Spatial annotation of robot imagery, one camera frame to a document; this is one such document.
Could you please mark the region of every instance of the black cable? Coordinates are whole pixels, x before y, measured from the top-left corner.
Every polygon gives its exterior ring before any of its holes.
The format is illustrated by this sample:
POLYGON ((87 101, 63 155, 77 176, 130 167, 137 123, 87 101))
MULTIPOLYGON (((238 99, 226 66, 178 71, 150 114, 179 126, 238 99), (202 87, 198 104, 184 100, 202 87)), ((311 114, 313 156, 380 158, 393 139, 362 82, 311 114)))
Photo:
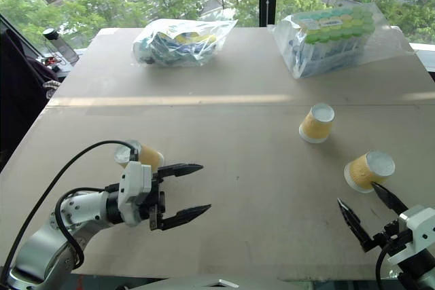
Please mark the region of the black cable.
POLYGON ((75 254, 78 256, 78 260, 74 263, 74 268, 79 268, 83 262, 84 262, 84 254, 83 249, 79 245, 76 239, 69 233, 67 227, 63 223, 62 215, 60 213, 60 207, 63 203, 63 201, 70 196, 71 194, 77 193, 77 192, 103 192, 104 189, 100 188, 91 188, 91 187, 81 187, 81 188, 75 188, 73 190, 70 190, 69 192, 63 194, 62 197, 60 197, 56 203, 56 206, 54 207, 54 217, 56 218, 57 226, 59 227, 60 232, 62 232, 63 236, 68 240, 68 243, 74 248, 75 254))
POLYGON ((388 252, 391 250, 392 245, 394 244, 393 240, 390 240, 387 242, 387 244, 382 248, 381 253, 378 256, 378 260, 376 261, 376 268, 375 268, 375 274, 376 274, 376 282, 378 284, 379 290, 384 290, 381 280, 381 266, 383 263, 383 259, 388 254, 388 252))
POLYGON ((100 145, 104 145, 104 144, 121 144, 123 146, 127 146, 130 149, 130 157, 134 160, 134 161, 138 161, 139 160, 139 155, 137 153, 137 150, 129 143, 127 142, 123 142, 123 141, 101 141, 98 143, 95 143, 91 146, 88 146, 87 148, 85 148, 83 151, 81 151, 80 153, 78 153, 76 156, 74 156, 74 158, 70 159, 70 161, 68 161, 68 163, 66 163, 64 165, 64 167, 58 172, 58 174, 55 176, 55 178, 52 180, 52 182, 49 184, 49 186, 47 187, 47 189, 45 190, 45 192, 41 195, 41 197, 39 198, 39 200, 37 201, 37 203, 35 204, 35 206, 33 207, 32 211, 29 213, 29 215, 27 215, 26 220, 24 221, 24 223, 22 224, 20 231, 18 232, 18 234, 15 237, 14 243, 11 246, 11 249, 9 250, 9 254, 7 254, 7 258, 5 261, 5 264, 3 266, 3 269, 1 271, 1 275, 0 275, 0 286, 4 285, 6 286, 6 282, 7 282, 7 275, 9 273, 9 269, 12 263, 12 260, 14 258, 16 249, 18 248, 18 245, 20 244, 20 241, 22 239, 22 236, 24 235, 24 232, 26 231, 27 227, 30 224, 30 221, 32 220, 32 218, 35 216, 36 211, 40 208, 40 206, 42 205, 42 202, 46 199, 47 195, 51 192, 51 190, 53 189, 53 187, 56 185, 57 181, 60 179, 60 177, 65 173, 65 171, 78 159, 80 158, 82 155, 84 155, 86 152, 89 152, 91 149, 94 149, 95 147, 98 147, 100 145))

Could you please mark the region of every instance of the robotic arm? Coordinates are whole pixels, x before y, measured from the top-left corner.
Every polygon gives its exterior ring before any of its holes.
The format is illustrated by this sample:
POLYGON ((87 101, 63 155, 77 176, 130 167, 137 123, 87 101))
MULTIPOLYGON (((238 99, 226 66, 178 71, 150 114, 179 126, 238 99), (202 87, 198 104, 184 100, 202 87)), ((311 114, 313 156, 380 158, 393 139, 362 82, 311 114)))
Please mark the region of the robotic arm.
POLYGON ((397 264, 403 271, 398 280, 406 290, 435 289, 435 257, 427 248, 435 243, 435 210, 421 205, 410 209, 396 195, 378 183, 372 183, 378 197, 396 214, 397 220, 388 223, 383 232, 371 238, 360 225, 358 216, 340 198, 338 205, 347 225, 359 240, 364 252, 376 246, 382 248, 376 265, 376 276, 382 290, 380 270, 383 258, 397 264))
POLYGON ((58 219, 55 209, 18 252, 7 284, 13 289, 28 290, 60 287, 77 267, 79 254, 61 232, 63 226, 83 251, 97 232, 118 223, 125 222, 134 227, 149 219, 151 230, 167 230, 192 221, 211 205, 182 210, 163 219, 164 192, 160 191, 159 185, 164 177, 187 175, 201 168, 198 164, 174 164, 160 167, 152 174, 151 166, 130 161, 119 183, 109 185, 101 192, 77 189, 67 193, 58 203, 58 219))

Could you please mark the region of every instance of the plastic bag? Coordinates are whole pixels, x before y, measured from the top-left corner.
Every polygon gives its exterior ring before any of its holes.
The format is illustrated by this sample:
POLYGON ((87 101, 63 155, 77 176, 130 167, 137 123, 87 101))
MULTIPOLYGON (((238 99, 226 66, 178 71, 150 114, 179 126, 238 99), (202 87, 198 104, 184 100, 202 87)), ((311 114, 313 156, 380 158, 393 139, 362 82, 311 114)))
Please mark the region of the plastic bag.
POLYGON ((289 15, 273 35, 295 78, 413 53, 374 3, 289 15))
POLYGON ((222 49, 236 23, 236 20, 155 20, 133 42, 133 54, 139 63, 201 66, 216 50, 222 49))

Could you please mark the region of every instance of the upside-down paper cup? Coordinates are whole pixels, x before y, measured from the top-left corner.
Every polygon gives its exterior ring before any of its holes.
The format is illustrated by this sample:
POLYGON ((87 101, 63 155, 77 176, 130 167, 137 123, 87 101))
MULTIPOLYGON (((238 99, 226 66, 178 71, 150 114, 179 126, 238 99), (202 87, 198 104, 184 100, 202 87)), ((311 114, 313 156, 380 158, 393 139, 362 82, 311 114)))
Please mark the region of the upside-down paper cup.
MULTIPOLYGON (((128 140, 127 143, 133 145, 139 152, 139 161, 152 167, 152 172, 156 172, 159 166, 164 164, 164 157, 151 147, 140 144, 138 141, 128 140)), ((125 168, 130 161, 130 149, 127 146, 120 145, 115 150, 115 162, 125 168)))
POLYGON ((362 193, 373 191, 371 183, 381 183, 391 176, 396 165, 391 156, 381 151, 369 151, 346 164, 345 179, 349 186, 362 193))
POLYGON ((310 143, 322 143, 328 138, 335 112, 325 103, 313 105, 299 126, 299 135, 310 143))

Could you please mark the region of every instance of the paper cup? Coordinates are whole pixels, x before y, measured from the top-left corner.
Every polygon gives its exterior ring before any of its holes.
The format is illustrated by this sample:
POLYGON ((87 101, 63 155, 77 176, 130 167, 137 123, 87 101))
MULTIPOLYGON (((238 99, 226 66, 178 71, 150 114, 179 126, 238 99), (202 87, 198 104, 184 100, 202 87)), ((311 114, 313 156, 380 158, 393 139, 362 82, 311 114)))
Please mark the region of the paper cup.
MULTIPOLYGON (((133 145, 139 152, 139 161, 152 167, 152 172, 156 172, 159 166, 164 164, 164 157, 151 147, 140 144, 138 141, 127 140, 127 143, 133 145)), ((130 149, 127 146, 120 145, 115 150, 115 162, 125 168, 130 160, 130 149)))
POLYGON ((322 143, 328 138, 335 112, 325 103, 313 105, 299 126, 299 135, 310 143, 322 143))
POLYGON ((372 181, 381 183, 395 169, 396 165, 391 156, 381 151, 369 151, 346 164, 345 179, 354 190, 370 193, 373 191, 372 181))

